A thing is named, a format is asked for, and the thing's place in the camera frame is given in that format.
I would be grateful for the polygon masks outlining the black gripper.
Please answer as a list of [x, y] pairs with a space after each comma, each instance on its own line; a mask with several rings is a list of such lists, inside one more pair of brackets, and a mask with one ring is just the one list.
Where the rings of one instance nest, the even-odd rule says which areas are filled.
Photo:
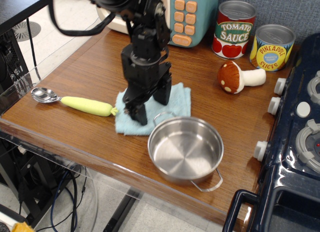
[[157, 51], [155, 56], [144, 59], [134, 54], [133, 45], [127, 45], [121, 52], [124, 78], [128, 86], [122, 101], [125, 111], [131, 119], [141, 126], [148, 124], [144, 103], [151, 97], [162, 105], [169, 103], [172, 77], [171, 63], [165, 61], [169, 55], [168, 47], [165, 54]]

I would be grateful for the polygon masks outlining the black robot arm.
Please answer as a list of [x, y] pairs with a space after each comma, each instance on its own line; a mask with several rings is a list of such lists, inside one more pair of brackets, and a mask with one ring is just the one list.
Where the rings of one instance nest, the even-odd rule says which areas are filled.
[[109, 18], [119, 15], [126, 23], [130, 44], [121, 52], [124, 78], [128, 87], [122, 98], [125, 112], [142, 126], [148, 123], [145, 102], [153, 97], [167, 105], [172, 86], [168, 43], [171, 30], [162, 0], [90, 0], [109, 11]]

